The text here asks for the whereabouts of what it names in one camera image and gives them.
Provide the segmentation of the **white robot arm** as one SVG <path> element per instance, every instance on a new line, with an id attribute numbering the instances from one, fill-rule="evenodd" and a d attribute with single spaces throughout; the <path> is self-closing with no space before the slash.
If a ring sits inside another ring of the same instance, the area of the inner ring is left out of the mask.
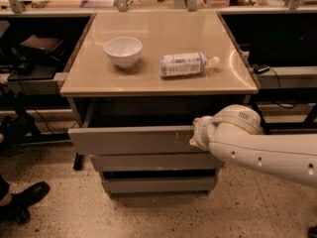
<path id="1" fill-rule="evenodd" d="M 317 135 L 265 135 L 261 116 L 230 105 L 193 120 L 190 144 L 231 165 L 317 187 Z"/>

